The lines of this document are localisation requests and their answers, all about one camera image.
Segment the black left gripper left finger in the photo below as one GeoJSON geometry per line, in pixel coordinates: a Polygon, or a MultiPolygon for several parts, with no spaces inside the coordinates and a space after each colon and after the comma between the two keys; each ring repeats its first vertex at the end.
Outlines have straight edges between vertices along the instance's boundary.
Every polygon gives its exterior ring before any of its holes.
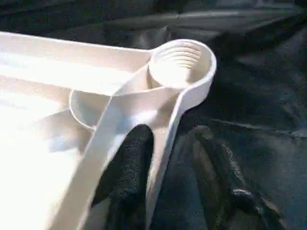
{"type": "Polygon", "coordinates": [[[137,125],[101,176],[92,207],[110,201],[105,230],[145,229],[146,186],[153,148],[152,130],[147,125],[137,125]]]}

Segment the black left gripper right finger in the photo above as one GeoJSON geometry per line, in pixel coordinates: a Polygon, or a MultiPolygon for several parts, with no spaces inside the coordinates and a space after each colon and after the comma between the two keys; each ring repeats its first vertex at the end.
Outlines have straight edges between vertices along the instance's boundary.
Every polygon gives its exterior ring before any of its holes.
{"type": "Polygon", "coordinates": [[[209,229],[224,230],[236,210],[254,216],[262,230],[283,229],[267,192],[244,175],[233,151],[208,126],[192,129],[191,156],[209,229]]]}

